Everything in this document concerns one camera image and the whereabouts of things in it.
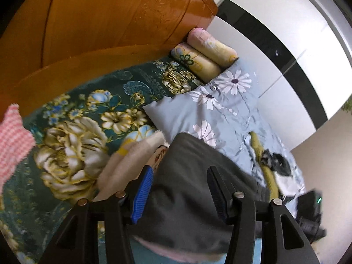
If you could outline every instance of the black cloth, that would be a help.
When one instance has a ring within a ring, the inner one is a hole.
[[[207,184],[207,169],[216,166],[235,190],[269,201],[270,192],[229,158],[189,134],[173,140],[154,178],[142,218],[128,227],[131,235],[168,248],[193,253],[226,253],[232,226],[225,225]],[[257,232],[261,232],[260,222]]]
[[[291,176],[290,164],[280,154],[271,154],[269,150],[265,150],[262,154],[261,162],[268,166],[272,171],[276,171],[281,176]]]

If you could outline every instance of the green floral bedsheet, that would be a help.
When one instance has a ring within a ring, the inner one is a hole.
[[[199,84],[165,57],[87,82],[25,118],[36,147],[5,184],[0,208],[0,230],[20,262],[38,262],[73,204],[96,194],[97,177],[127,135],[155,131],[143,105]],[[103,224],[98,230],[105,246]]]

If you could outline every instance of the pink checkered cloth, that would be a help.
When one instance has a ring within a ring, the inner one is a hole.
[[[35,145],[33,135],[23,127],[18,107],[10,105],[0,124],[0,195],[16,166]]]

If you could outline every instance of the beige wall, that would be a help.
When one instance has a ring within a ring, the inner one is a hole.
[[[328,235],[317,248],[324,264],[336,264],[352,241],[352,116],[338,111],[292,153],[307,190],[323,191],[322,225]]]

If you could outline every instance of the silver screw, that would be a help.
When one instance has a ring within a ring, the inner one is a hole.
[[[87,203],[88,203],[88,200],[85,199],[85,198],[81,198],[81,199],[77,202],[77,204],[78,204],[79,206],[84,206],[84,205],[86,205]]]
[[[237,191],[234,193],[234,196],[237,198],[244,198],[244,193],[241,191]]]
[[[276,205],[281,205],[281,204],[282,204],[282,200],[279,199],[279,198],[274,198],[273,202],[274,202],[274,204],[276,204]]]
[[[115,196],[118,198],[123,198],[126,196],[126,192],[124,190],[119,190],[118,192],[115,193]]]

